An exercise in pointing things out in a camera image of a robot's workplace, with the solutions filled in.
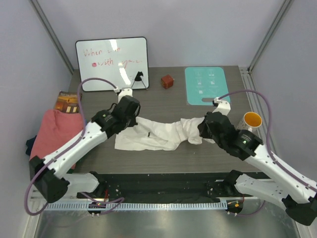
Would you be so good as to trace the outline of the small white whiteboard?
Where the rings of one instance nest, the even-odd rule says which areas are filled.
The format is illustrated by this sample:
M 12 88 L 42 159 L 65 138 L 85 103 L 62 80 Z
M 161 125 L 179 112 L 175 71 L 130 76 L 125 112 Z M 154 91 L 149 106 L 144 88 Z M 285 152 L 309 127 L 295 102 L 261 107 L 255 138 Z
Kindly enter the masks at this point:
M 145 37 L 79 40 L 75 48 L 81 81 L 101 78 L 123 89 L 138 71 L 149 74 Z

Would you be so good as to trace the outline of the white t shirt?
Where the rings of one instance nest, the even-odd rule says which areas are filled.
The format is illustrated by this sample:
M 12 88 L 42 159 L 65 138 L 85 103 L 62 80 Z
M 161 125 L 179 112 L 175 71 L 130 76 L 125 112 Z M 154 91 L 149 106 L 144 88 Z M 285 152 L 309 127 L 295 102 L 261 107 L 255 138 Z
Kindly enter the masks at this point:
M 116 136 L 114 148 L 124 151 L 174 151 L 184 141 L 194 145 L 202 144 L 198 125 L 203 120 L 192 118 L 161 123 L 137 117 L 137 125 L 126 128 Z

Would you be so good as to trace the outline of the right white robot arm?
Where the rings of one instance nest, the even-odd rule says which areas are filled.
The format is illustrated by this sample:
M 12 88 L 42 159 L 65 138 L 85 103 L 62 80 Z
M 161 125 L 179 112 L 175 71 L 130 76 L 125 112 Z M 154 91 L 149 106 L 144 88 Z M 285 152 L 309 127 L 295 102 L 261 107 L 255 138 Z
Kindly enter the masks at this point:
M 223 181 L 226 194 L 255 196 L 285 210 L 296 222 L 310 226 L 317 217 L 317 183 L 302 174 L 293 178 L 288 166 L 269 151 L 263 141 L 248 130 L 239 130 L 220 112 L 208 112 L 198 125 L 200 136 L 213 139 L 219 148 L 258 168 L 272 182 L 259 181 L 232 170 Z

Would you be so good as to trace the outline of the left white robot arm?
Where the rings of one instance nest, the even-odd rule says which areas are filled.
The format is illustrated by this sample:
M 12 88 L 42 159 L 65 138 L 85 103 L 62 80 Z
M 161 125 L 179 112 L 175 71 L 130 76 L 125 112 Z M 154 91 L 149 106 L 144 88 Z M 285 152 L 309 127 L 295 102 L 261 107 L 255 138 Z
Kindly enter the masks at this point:
M 113 110 L 102 110 L 92 117 L 84 129 L 62 147 L 44 158 L 33 157 L 30 178 L 47 203 L 54 203 L 67 193 L 85 192 L 102 197 L 106 182 L 96 173 L 68 174 L 68 170 L 89 151 L 115 134 L 136 125 L 140 102 L 123 96 Z

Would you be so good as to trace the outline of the red brown cube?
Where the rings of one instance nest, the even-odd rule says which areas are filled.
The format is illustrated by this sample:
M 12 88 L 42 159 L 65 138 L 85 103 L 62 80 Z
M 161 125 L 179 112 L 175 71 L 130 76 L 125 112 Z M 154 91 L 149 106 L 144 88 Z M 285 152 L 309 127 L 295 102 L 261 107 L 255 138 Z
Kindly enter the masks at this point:
M 167 74 L 161 78 L 160 82 L 164 89 L 168 89 L 174 85 L 174 78 Z

